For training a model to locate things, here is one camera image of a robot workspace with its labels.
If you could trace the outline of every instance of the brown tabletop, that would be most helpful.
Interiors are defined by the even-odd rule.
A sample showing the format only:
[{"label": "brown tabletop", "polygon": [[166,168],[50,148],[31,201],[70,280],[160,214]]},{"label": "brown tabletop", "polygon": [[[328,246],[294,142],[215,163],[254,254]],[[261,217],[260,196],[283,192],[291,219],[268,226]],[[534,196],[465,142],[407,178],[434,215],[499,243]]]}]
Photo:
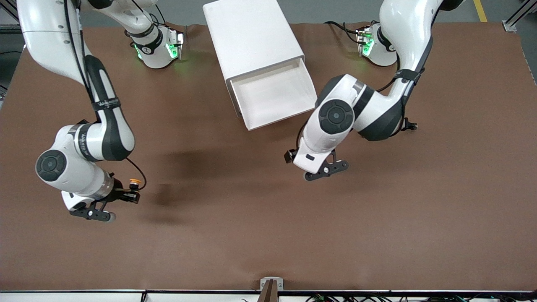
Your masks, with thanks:
[{"label": "brown tabletop", "polygon": [[[395,67],[358,57],[328,25],[292,25],[317,92],[344,73],[374,88]],[[151,70],[122,28],[88,28],[136,136],[148,185],[112,224],[72,217],[34,163],[58,129],[94,118],[83,87],[25,52],[0,111],[0,289],[537,287],[537,89],[501,24],[436,24],[407,106],[419,124],[381,142],[350,134],[348,171],[312,183],[284,152],[309,113],[248,132],[207,27],[183,61]],[[103,162],[123,182],[127,162]]]}]

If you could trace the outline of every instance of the black wire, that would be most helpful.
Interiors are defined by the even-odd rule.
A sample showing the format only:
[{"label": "black wire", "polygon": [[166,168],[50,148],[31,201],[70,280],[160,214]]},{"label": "black wire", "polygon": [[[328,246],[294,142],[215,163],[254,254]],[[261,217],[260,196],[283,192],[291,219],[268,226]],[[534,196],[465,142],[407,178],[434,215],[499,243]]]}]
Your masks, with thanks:
[{"label": "black wire", "polygon": [[345,33],[347,34],[347,37],[349,39],[351,39],[354,43],[356,44],[360,44],[360,45],[365,45],[366,43],[365,42],[361,42],[361,41],[358,41],[358,40],[354,40],[352,37],[351,37],[351,34],[349,34],[349,31],[347,29],[347,27],[345,26],[345,22],[343,22],[343,28],[345,30]]},{"label": "black wire", "polygon": [[[397,69],[395,70],[396,72],[399,70],[399,67],[400,67],[400,61],[399,61],[399,55],[397,55]],[[390,87],[390,85],[392,85],[393,83],[395,82],[395,79],[392,78],[390,80],[390,82],[388,84],[386,84],[384,87],[382,87],[381,89],[377,89],[377,92],[381,92],[381,91],[384,91],[386,90],[386,88]]]},{"label": "black wire", "polygon": [[136,3],[136,1],[134,1],[134,0],[131,0],[131,1],[132,1],[132,2],[134,3],[134,5],[136,5],[136,7],[142,12],[142,15],[144,15],[144,16],[149,20],[149,22],[154,23],[153,20],[149,19],[149,17],[145,14],[145,12],[144,12],[144,11],[142,10],[142,8],[138,5],[138,3]]},{"label": "black wire", "polygon": [[351,30],[349,30],[349,29],[345,26],[345,22],[343,22],[343,26],[339,25],[337,22],[334,22],[334,21],[326,21],[325,24],[336,25],[339,29],[341,29],[342,31],[345,31],[345,33],[347,34],[347,37],[348,37],[349,39],[351,39],[351,41],[353,41],[353,42],[356,43],[356,44],[365,45],[364,42],[355,40],[354,38],[351,37],[350,34],[351,34],[351,33],[356,34],[356,31],[351,31]]},{"label": "black wire", "polygon": [[499,300],[502,301],[502,302],[507,302],[507,299],[512,299],[512,300],[514,300],[514,299],[511,298],[511,297],[505,297],[505,296],[502,296],[502,295],[500,295],[500,294],[488,293],[488,292],[487,292],[487,293],[484,293],[484,292],[482,292],[482,293],[478,293],[477,295],[475,295],[475,296],[473,296],[473,297],[471,297],[471,298],[466,299],[466,301],[471,301],[471,300],[473,300],[473,299],[475,299],[475,298],[477,298],[477,297],[479,297],[479,296],[483,296],[483,295],[488,296],[488,297],[491,297],[491,298],[499,299]]},{"label": "black wire", "polygon": [[22,52],[20,52],[20,51],[10,51],[10,52],[4,52],[4,53],[0,53],[0,54],[12,54],[12,53],[22,54]]},{"label": "black wire", "polygon": [[339,27],[341,30],[346,31],[346,32],[348,32],[348,33],[356,33],[356,32],[353,32],[353,31],[351,31],[351,30],[348,30],[348,29],[344,28],[344,27],[341,26],[339,23],[334,22],[334,21],[326,21],[325,24],[336,25],[336,26]]},{"label": "black wire", "polygon": [[164,15],[162,15],[161,9],[158,8],[158,5],[157,5],[157,4],[155,4],[155,6],[156,6],[157,9],[158,9],[158,13],[161,14],[161,17],[162,17],[162,24],[166,23],[166,19],[164,19]]},{"label": "black wire", "polygon": [[[86,91],[88,92],[88,96],[90,97],[90,100],[93,103],[93,94],[91,93],[91,90],[90,90],[88,84],[86,83],[86,77],[84,76],[84,73],[82,72],[82,67],[80,65],[80,60],[78,59],[78,54],[76,52],[75,39],[73,39],[73,37],[72,37],[71,22],[69,20],[69,8],[67,6],[67,1],[63,1],[63,10],[64,10],[65,17],[66,17],[67,32],[69,33],[69,39],[70,39],[70,43],[71,43],[72,52],[75,55],[76,66],[78,67],[78,72],[80,73],[80,76],[82,77],[82,82],[84,83],[84,87],[86,88]],[[84,40],[83,40],[82,37],[83,36],[81,35],[80,39],[82,41],[82,45],[84,45]]]},{"label": "black wire", "polygon": [[151,22],[153,22],[153,24],[160,24],[160,22],[158,21],[157,17],[154,14],[149,13],[149,15],[151,16]]},{"label": "black wire", "polygon": [[146,175],[143,173],[142,169],[140,169],[140,167],[138,167],[132,160],[130,160],[130,158],[126,157],[125,158],[129,163],[131,163],[137,170],[138,172],[140,172],[140,174],[142,175],[143,177],[143,186],[141,188],[138,188],[136,190],[132,190],[133,192],[138,192],[138,191],[141,191],[143,188],[146,187],[147,185],[147,178],[146,178]]}]

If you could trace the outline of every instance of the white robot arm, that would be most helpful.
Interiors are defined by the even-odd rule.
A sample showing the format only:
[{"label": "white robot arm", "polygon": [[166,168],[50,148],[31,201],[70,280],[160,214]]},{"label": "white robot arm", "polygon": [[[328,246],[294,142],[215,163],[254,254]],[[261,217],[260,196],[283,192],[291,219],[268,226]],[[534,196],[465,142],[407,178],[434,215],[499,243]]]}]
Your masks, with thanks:
[{"label": "white robot arm", "polygon": [[[313,181],[348,168],[347,162],[336,159],[334,149],[351,129],[369,141],[415,130],[417,125],[405,119],[404,108],[431,51],[432,24],[439,9],[451,10],[461,3],[462,0],[384,0],[379,35],[386,49],[378,48],[385,52],[392,46],[401,60],[388,96],[348,74],[331,79],[321,91],[296,149],[285,154],[286,161],[305,170],[306,180]],[[332,163],[326,161],[329,155],[334,157]]]},{"label": "white robot arm", "polygon": [[138,57],[150,68],[163,68],[180,59],[184,35],[151,20],[143,9],[156,3],[157,0],[82,0],[81,8],[117,21],[133,39]]},{"label": "white robot arm", "polygon": [[[105,67],[84,43],[79,23],[80,3],[71,0],[19,0],[18,11],[26,46],[44,68],[86,87],[97,121],[82,121],[61,128],[52,147],[39,156],[38,176],[62,190],[71,215],[88,220],[113,221],[104,210],[107,202],[121,199],[137,203],[140,181],[129,189],[95,162],[121,161],[134,149],[134,136]],[[102,203],[100,209],[96,204]]]}]

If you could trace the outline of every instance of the green indicator light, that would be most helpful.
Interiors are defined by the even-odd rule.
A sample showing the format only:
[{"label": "green indicator light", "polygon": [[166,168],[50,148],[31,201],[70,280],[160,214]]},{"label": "green indicator light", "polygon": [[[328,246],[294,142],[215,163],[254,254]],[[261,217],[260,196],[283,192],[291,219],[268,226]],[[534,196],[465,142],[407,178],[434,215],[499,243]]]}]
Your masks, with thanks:
[{"label": "green indicator light", "polygon": [[373,48],[374,41],[373,39],[369,40],[369,42],[364,45],[364,55],[369,55],[371,53],[371,48]]},{"label": "green indicator light", "polygon": [[141,59],[142,59],[142,55],[140,54],[140,51],[138,50],[138,46],[136,46],[136,44],[134,45],[134,49],[135,49],[136,52],[138,53],[138,58],[141,60]]},{"label": "green indicator light", "polygon": [[169,44],[166,44],[166,47],[168,49],[168,52],[170,53],[170,57],[172,59],[177,58],[177,55],[178,55],[177,50],[176,50],[177,48],[174,45],[169,45]]}]

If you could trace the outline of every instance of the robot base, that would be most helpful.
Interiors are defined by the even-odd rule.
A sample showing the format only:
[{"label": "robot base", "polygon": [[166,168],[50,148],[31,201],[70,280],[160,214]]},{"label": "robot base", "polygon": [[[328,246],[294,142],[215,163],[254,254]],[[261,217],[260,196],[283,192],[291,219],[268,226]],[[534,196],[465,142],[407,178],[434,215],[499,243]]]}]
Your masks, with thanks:
[{"label": "robot base", "polygon": [[366,43],[365,45],[358,44],[358,51],[375,65],[390,66],[397,61],[397,53],[394,49],[387,50],[386,46],[380,43],[379,28],[380,24],[376,23],[356,33],[358,41]]}]

